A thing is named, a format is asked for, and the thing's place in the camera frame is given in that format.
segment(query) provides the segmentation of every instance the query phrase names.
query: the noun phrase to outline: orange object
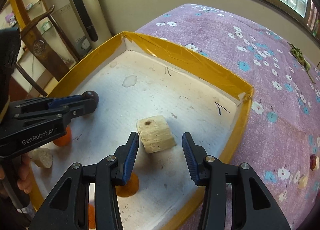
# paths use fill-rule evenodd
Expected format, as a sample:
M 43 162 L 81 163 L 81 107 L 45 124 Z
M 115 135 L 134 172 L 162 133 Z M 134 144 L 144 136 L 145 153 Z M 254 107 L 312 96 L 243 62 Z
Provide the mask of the orange object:
M 67 131 L 66 135 L 64 135 L 58 139 L 53 140 L 53 143 L 55 145 L 62 147 L 62 146 L 69 144 L 72 141 L 72 133 L 71 133 L 71 128 L 69 125 L 67 126 L 66 131 Z
M 138 176 L 133 172 L 131 178 L 124 186 L 116 186 L 117 196 L 129 197 L 133 196 L 139 190 L 139 179 Z
M 94 213 L 94 206 L 92 204 L 89 204 L 89 228 L 96 228 L 96 216 Z

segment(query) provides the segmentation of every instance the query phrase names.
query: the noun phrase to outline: wall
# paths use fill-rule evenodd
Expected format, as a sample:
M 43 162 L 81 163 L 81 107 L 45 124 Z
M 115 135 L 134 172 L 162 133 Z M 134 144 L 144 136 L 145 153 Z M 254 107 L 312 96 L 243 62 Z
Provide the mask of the wall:
M 314 63 L 320 49 L 311 38 L 284 14 L 259 0 L 99 0 L 109 29 L 136 31 L 149 21 L 185 3 L 202 4 L 251 19 L 279 34 L 300 48 Z
M 48 7 L 55 6 L 53 17 L 72 43 L 84 36 L 69 0 L 45 0 Z

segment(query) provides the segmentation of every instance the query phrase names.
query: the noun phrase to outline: brown ball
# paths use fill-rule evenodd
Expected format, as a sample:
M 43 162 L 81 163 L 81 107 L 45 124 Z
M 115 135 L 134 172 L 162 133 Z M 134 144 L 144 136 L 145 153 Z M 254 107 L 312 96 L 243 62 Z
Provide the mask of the brown ball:
M 317 158 L 315 154 L 310 156 L 310 169 L 314 170 L 317 164 Z
M 85 91 L 81 96 L 83 99 L 94 99 L 96 104 L 99 102 L 99 96 L 95 91 Z
M 139 190 L 139 179 L 138 176 L 133 172 L 131 178 L 124 186 L 116 186 L 117 196 L 129 197 L 133 196 Z

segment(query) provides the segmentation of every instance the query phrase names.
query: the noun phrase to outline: floral blanket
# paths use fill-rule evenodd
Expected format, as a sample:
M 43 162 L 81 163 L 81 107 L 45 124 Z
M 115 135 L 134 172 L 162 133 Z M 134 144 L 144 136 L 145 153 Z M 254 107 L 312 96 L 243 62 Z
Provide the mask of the floral blanket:
M 251 20 L 202 5 L 182 5 L 136 32 L 183 45 L 253 85 L 247 129 L 231 163 L 254 168 L 296 229 L 320 187 L 318 69 L 311 65 L 313 84 L 285 39 Z M 181 229 L 196 229 L 199 215 L 200 209 Z

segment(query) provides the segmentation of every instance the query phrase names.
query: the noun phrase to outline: finger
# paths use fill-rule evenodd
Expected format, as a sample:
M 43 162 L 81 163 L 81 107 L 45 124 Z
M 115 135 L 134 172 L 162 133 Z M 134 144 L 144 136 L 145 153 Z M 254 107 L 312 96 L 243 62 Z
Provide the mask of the finger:
M 4 171 L 1 165 L 0 165 L 0 179 L 4 179 Z
M 20 179 L 25 180 L 30 173 L 29 165 L 22 163 L 18 169 L 18 176 Z
M 31 184 L 31 178 L 28 176 L 26 180 L 18 179 L 18 188 L 20 190 L 25 190 Z
M 25 193 L 29 194 L 32 190 L 32 184 L 30 184 L 29 186 L 26 187 L 26 189 L 24 190 Z
M 29 165 L 30 157 L 29 157 L 28 153 L 25 153 L 25 154 L 21 155 L 21 161 L 22 161 L 22 163 L 24 163 L 26 165 Z

